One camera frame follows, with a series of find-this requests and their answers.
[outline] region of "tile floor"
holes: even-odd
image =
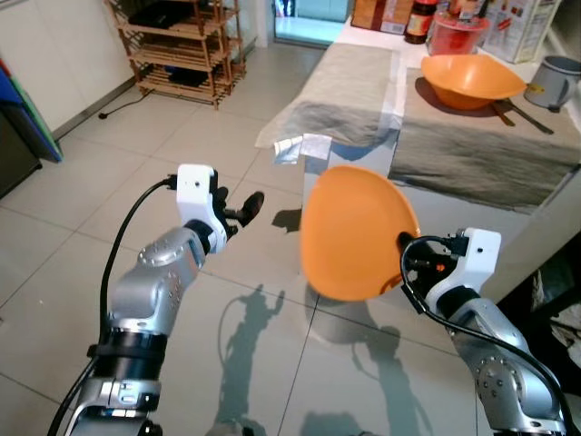
[[[64,163],[46,163],[0,201],[0,434],[48,428],[96,338],[117,227],[181,162],[215,166],[232,204],[259,189],[266,203],[183,302],[155,416],[165,434],[203,435],[230,418],[270,436],[489,434],[443,331],[398,292],[359,304],[319,299],[300,274],[298,232],[273,225],[281,211],[301,208],[302,167],[273,166],[253,142],[321,54],[258,49],[220,112],[150,95],[106,121],[94,117],[63,139]],[[150,197],[113,278],[178,222],[172,193]]]

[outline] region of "gray mug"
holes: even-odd
[[[558,112],[571,98],[581,79],[581,63],[563,56],[547,56],[528,84],[525,98],[532,104]]]

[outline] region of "orange bowl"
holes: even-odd
[[[425,57],[421,71],[446,106],[480,109],[527,88],[523,80],[485,54],[444,54]]]
[[[300,259],[311,286],[344,302],[399,284],[398,237],[419,236],[411,205],[387,177],[337,166],[315,184],[300,224]]]

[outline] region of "power cord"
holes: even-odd
[[[150,90],[146,94],[142,95],[139,100],[135,100],[134,102],[122,104],[121,106],[117,107],[116,109],[113,109],[110,112],[101,112],[101,113],[99,113],[99,119],[100,120],[105,120],[110,114],[114,114],[115,112],[122,110],[124,107],[131,106],[132,104],[138,104],[138,103],[140,103],[147,95],[151,94],[152,92],[153,92],[153,90]]]
[[[462,325],[456,324],[455,322],[450,322],[450,321],[442,318],[439,315],[436,315],[434,312],[432,312],[429,309],[429,307],[426,304],[426,302],[424,301],[424,299],[420,298],[418,293],[414,291],[413,286],[408,278],[409,271],[408,271],[408,268],[406,265],[407,256],[408,256],[409,250],[413,246],[418,245],[420,243],[428,243],[428,242],[441,243],[442,245],[444,245],[448,248],[450,246],[450,240],[447,240],[445,238],[440,238],[437,236],[420,236],[419,238],[416,238],[413,241],[411,241],[406,246],[406,248],[404,249],[404,251],[401,255],[401,258],[399,259],[399,269],[401,272],[401,277],[403,279],[403,283],[404,283],[403,285],[408,288],[406,290],[407,291],[406,294],[409,297],[415,299],[415,303],[413,304],[414,307],[418,310],[418,312],[425,313],[432,321],[435,321],[435,322],[447,327],[451,331],[462,332],[462,333],[465,333],[465,334],[472,336],[474,338],[478,338],[482,341],[493,343],[499,347],[504,348],[505,350],[508,350],[509,352],[512,352],[513,354],[515,354],[516,356],[520,357],[522,360],[527,362],[529,365],[531,365],[533,368],[535,368],[548,381],[548,384],[550,385],[551,390],[556,395],[556,398],[559,401],[559,404],[561,406],[561,413],[563,414],[563,423],[565,424],[567,436],[578,435],[579,433],[578,433],[576,426],[573,422],[573,417],[571,416],[571,410],[569,409],[569,405],[566,401],[565,394],[561,391],[561,387],[559,386],[559,382],[556,380],[555,376],[550,371],[548,371],[546,369],[545,365],[543,365],[540,361],[538,361],[535,357],[531,356],[527,352],[523,352],[518,347],[515,347],[514,345],[512,345],[508,342],[502,341],[502,340],[495,338],[494,336],[491,336],[489,334],[477,332],[475,330],[466,328]]]
[[[103,278],[101,280],[101,291],[99,294],[99,343],[103,344],[104,340],[106,339],[106,329],[107,329],[107,293],[108,293],[108,286],[109,286],[109,277],[111,276],[111,270],[113,269],[113,263],[115,262],[115,257],[117,256],[117,252],[119,251],[119,246],[121,245],[121,240],[123,239],[123,235],[125,234],[125,230],[127,230],[127,226],[129,222],[132,220],[135,212],[139,209],[139,206],[145,201],[147,197],[149,197],[153,191],[162,186],[168,186],[168,189],[176,190],[177,189],[177,175],[172,174],[168,176],[168,178],[161,180],[160,182],[152,185],[147,191],[145,191],[141,197],[137,199],[117,232],[117,236],[115,237],[115,241],[113,242],[113,247],[111,248],[111,252],[109,253],[109,258],[107,259],[107,264],[105,265],[105,269],[103,271]]]
[[[160,182],[152,185],[147,191],[145,191],[141,197],[137,199],[129,213],[125,216],[119,231],[117,232],[117,236],[115,237],[115,241],[113,242],[113,247],[111,248],[111,252],[109,253],[109,258],[107,259],[107,264],[105,265],[105,269],[103,271],[103,278],[101,280],[101,291],[99,294],[99,343],[103,344],[107,337],[107,293],[109,287],[109,277],[111,276],[111,270],[113,269],[113,263],[115,262],[115,257],[117,256],[117,252],[119,251],[119,246],[121,245],[121,240],[123,239],[123,235],[125,234],[125,230],[127,230],[127,226],[129,222],[132,220],[135,212],[141,204],[145,201],[145,199],[151,195],[155,190],[161,188],[162,186],[167,186],[168,189],[175,191],[177,189],[177,174],[170,174],[166,179],[161,180]],[[85,380],[91,375],[93,369],[97,363],[97,357],[93,357],[89,363],[84,367],[83,372],[78,376],[78,378],[74,381],[73,386],[69,390],[69,392],[64,396],[63,401],[58,407],[58,410],[54,414],[53,421],[51,422],[51,426],[48,430],[47,436],[56,436],[59,427],[61,426],[61,422],[63,421],[63,417],[66,414],[71,402],[74,399],[74,396],[79,392]]]

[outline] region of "table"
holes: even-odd
[[[345,24],[337,42],[397,50],[408,68],[419,68],[421,59],[428,55],[424,45],[408,45],[399,35],[351,27],[349,22]],[[503,64],[525,81],[532,78],[538,67],[537,63]],[[577,119],[574,121],[579,129],[581,123]],[[358,160],[345,159],[331,148],[328,167],[356,164],[387,175],[391,158],[392,152],[382,147]],[[308,201],[310,190],[318,177],[316,168],[312,168],[316,164],[316,160],[307,158],[303,204]],[[532,215],[468,203],[408,186],[403,186],[401,190],[414,207],[424,234],[453,233],[465,227],[486,228],[502,234],[502,252],[497,273],[485,284],[483,290],[483,294],[494,301],[508,294],[581,230],[579,171],[573,171]]]

